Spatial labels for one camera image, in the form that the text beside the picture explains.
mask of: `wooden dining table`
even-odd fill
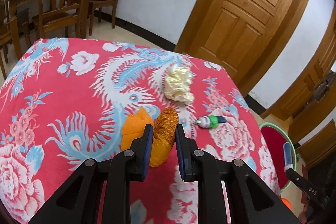
[[[18,28],[17,28],[16,11],[17,11],[17,7],[27,2],[30,2],[32,0],[7,0],[7,1],[9,3],[9,15],[10,15],[9,25],[10,25],[10,29],[12,32],[12,41],[13,41],[14,51],[15,51],[17,60],[19,60],[23,54],[22,54],[22,50],[20,46],[19,33],[18,33]],[[89,0],[85,0],[82,18],[81,18],[81,38],[86,38],[86,20],[87,20],[88,9],[89,9]]]

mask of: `red stool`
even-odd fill
[[[283,192],[291,183],[285,173],[284,143],[291,145],[293,169],[296,170],[296,154],[294,146],[287,134],[278,126],[264,122],[259,125],[260,131],[265,139],[269,152],[271,154],[275,170],[277,172],[280,191]]]

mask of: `orange ball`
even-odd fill
[[[282,202],[287,206],[287,208],[288,208],[289,210],[292,209],[292,205],[291,205],[291,203],[289,202],[288,199],[282,198],[281,200],[282,200]]]

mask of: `black baseboard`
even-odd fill
[[[98,17],[98,11],[96,10],[94,12],[95,17]],[[112,16],[107,14],[107,13],[101,13],[101,19],[105,20],[107,22],[112,22]],[[123,20],[121,18],[116,18],[115,19],[115,24],[129,32],[132,32],[136,35],[138,35],[139,37],[142,37],[146,40],[148,40],[149,42],[152,42],[153,44],[155,44],[156,46],[159,46],[161,48],[163,48],[166,51],[174,51],[175,48],[175,44],[158,36],[157,34],[154,34],[142,27],[139,27],[133,23],[130,23],[126,20]]]
[[[301,145],[300,145],[299,143],[295,143],[295,144],[294,144],[294,148],[295,148],[295,150],[298,149],[300,146],[301,146]]]
[[[260,105],[256,100],[254,100],[250,95],[246,95],[244,99],[249,108],[252,109],[258,115],[261,115],[266,111],[266,109],[262,105]]]

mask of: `red tablecloth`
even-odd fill
[[[173,64],[194,74],[191,105],[164,96]],[[85,159],[120,152],[121,127],[140,106],[153,119],[175,108],[200,149],[221,160],[243,159],[278,193],[258,125],[222,67],[155,48],[53,38],[37,41],[0,89],[0,199],[13,218],[28,223]],[[193,124],[207,114],[227,123],[213,130]],[[132,224],[197,223],[197,183],[181,181],[175,147],[144,183],[131,183],[131,204]]]

